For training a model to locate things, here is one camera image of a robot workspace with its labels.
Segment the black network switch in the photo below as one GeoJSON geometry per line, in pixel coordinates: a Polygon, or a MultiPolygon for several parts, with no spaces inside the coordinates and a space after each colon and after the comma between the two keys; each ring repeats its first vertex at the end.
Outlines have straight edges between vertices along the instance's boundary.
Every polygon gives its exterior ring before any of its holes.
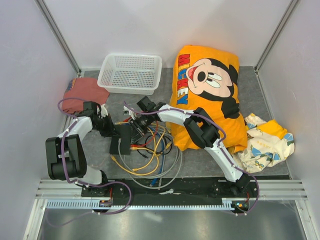
{"type": "Polygon", "coordinates": [[[115,125],[118,135],[111,137],[109,153],[111,155],[130,155],[132,128],[129,124],[115,125]]]}

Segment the white plastic basket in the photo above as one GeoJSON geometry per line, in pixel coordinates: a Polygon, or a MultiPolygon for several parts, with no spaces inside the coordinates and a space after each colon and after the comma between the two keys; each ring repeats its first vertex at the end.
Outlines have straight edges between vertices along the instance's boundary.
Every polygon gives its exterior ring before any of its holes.
{"type": "Polygon", "coordinates": [[[153,95],[162,72],[162,58],[145,54],[108,54],[101,66],[97,85],[110,93],[153,95]]]}

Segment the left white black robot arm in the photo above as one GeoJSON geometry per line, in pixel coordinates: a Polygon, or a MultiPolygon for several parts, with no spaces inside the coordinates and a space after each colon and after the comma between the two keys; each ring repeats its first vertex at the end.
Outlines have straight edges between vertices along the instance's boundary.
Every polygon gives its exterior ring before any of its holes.
{"type": "Polygon", "coordinates": [[[88,166],[82,146],[84,137],[92,130],[104,138],[120,135],[104,104],[85,101],[83,111],[73,117],[71,124],[45,141],[47,171],[51,180],[92,187],[95,194],[104,197],[110,185],[104,181],[103,171],[88,166]]]}

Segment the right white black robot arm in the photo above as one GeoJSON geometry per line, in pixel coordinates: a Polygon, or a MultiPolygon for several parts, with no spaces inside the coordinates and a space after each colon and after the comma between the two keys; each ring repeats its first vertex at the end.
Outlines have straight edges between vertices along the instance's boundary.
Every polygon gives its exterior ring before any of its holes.
{"type": "Polygon", "coordinates": [[[239,167],[223,144],[227,136],[225,131],[211,119],[203,108],[186,110],[163,102],[155,104],[147,96],[144,96],[137,105],[141,111],[134,110],[127,104],[124,105],[124,109],[130,112],[133,117],[133,126],[139,134],[142,134],[154,121],[184,127],[191,141],[197,147],[207,151],[216,161],[229,185],[230,193],[235,197],[240,197],[247,191],[251,177],[239,167]]]}

